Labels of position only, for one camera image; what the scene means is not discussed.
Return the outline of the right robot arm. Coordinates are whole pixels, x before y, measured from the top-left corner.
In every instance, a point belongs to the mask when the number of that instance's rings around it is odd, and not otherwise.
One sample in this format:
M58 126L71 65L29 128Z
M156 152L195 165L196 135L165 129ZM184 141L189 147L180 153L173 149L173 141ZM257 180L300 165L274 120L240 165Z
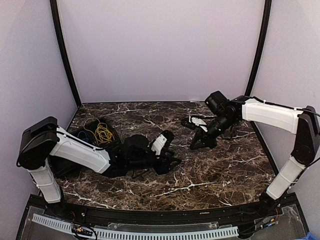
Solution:
M227 99L220 91L211 93L204 103L213 114L209 123L197 115L190 115L181 122L195 130L190 144L192 150L215 148L218 137L243 121L292 136L293 146L287 161L255 205L255 213L266 217L302 174L320 161L320 115L309 105L292 107L247 95Z

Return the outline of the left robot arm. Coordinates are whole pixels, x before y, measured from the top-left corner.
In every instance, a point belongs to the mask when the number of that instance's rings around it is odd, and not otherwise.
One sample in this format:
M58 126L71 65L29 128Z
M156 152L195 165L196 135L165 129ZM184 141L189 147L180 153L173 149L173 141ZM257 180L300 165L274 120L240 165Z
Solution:
M174 134L164 130L153 141L134 134L122 143L98 147L71 135L58 125L55 117L49 116L23 132L16 166L29 172L51 210L58 217L67 218L71 208L63 201L49 158L69 160L108 178L144 169L163 175L181 163L169 149L173 139Z

